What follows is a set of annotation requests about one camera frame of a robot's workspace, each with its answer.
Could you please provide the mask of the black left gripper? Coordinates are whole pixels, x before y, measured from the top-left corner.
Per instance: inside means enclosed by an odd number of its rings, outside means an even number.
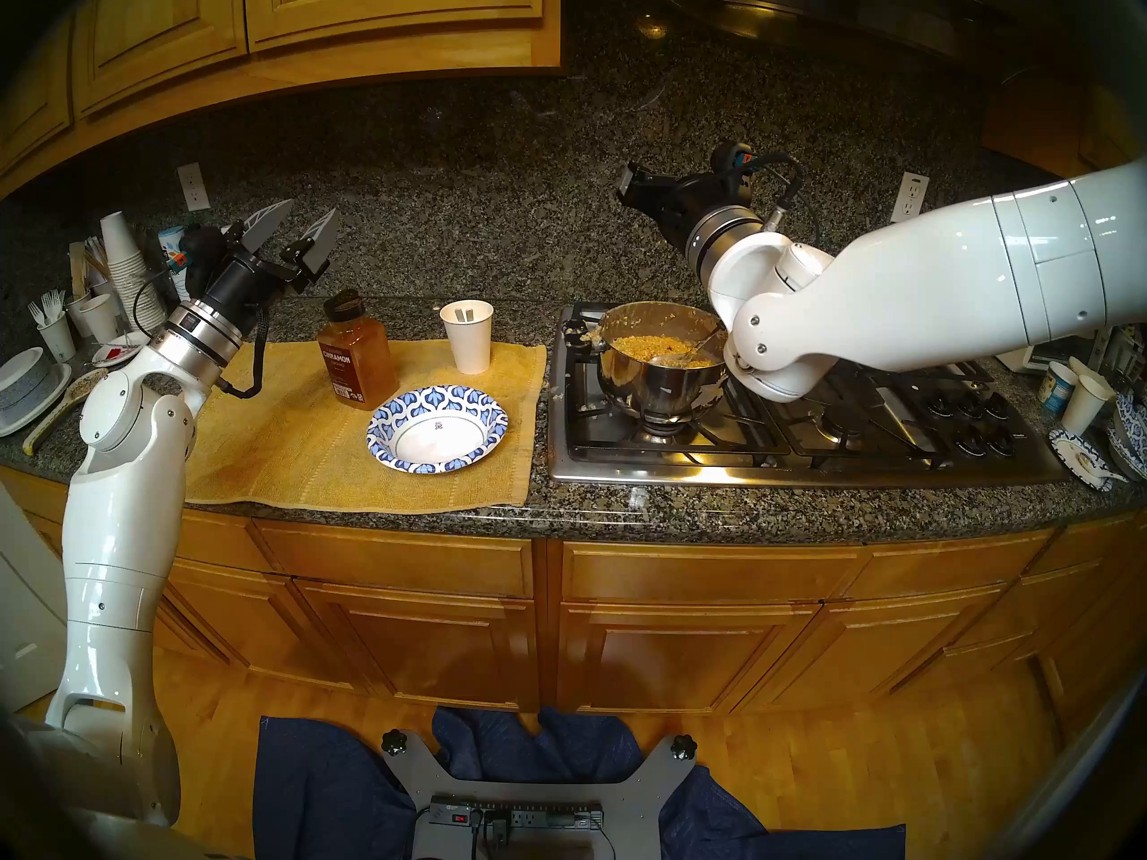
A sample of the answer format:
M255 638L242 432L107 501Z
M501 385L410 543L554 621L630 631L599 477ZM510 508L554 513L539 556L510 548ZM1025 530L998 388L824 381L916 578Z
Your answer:
M286 245L280 261L258 253L291 211L288 198L241 224L206 228L206 306L228 322L255 323L282 299L307 291L328 269L340 228L336 208Z

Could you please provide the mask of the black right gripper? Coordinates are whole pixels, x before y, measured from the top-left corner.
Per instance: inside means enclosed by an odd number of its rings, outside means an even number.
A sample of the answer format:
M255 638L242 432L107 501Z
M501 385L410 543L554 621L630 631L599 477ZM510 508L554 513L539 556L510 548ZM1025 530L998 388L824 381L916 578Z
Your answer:
M616 186L617 201L627 209L653 212L658 229L677 251L690 247L694 228L707 214L739 208L756 217L751 187L742 170L693 173L674 178L629 162Z

